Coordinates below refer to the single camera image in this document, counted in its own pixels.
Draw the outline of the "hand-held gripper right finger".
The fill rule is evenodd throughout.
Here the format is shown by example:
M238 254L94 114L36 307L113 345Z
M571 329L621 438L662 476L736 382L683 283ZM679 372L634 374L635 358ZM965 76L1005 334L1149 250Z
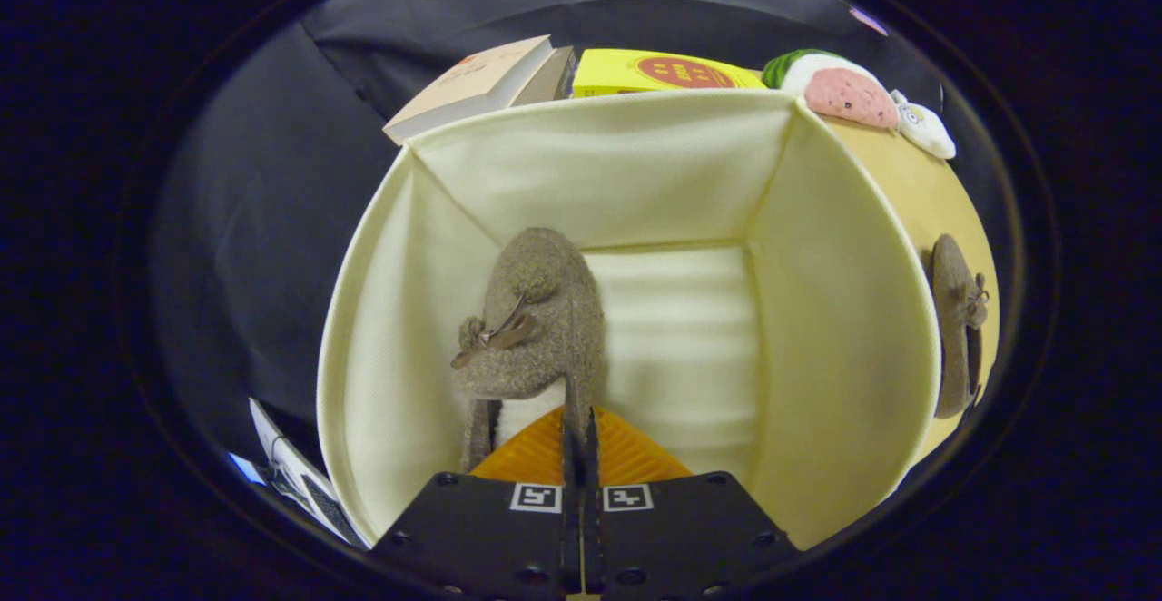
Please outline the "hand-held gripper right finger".
M581 580L602 600L720 600L798 556L726 471L693 474L614 412L591 410Z

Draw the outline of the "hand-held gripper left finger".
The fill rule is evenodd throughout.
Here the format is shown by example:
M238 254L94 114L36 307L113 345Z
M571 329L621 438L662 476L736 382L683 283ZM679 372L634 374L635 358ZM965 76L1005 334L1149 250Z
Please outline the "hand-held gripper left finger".
M439 472L372 551L440 600L565 600L582 589L581 501L564 382L508 401L469 474Z

